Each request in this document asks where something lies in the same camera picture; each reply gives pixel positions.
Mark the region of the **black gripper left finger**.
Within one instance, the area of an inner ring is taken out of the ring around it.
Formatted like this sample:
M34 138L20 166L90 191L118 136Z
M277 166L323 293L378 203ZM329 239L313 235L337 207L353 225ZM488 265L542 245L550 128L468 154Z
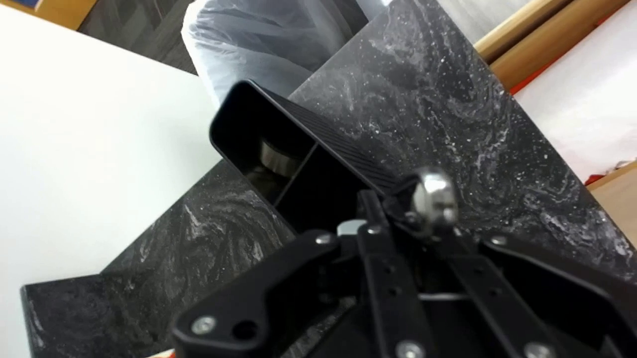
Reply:
M428 358L426 317L374 191L359 195L359 251L380 358Z

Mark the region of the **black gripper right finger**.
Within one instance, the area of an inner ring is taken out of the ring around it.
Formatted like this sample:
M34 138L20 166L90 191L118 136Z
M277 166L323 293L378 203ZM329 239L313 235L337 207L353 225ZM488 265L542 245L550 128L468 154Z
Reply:
M450 267L498 349L508 358L566 358L564 347L532 313L498 267L468 237L448 229L434 239L436 255Z

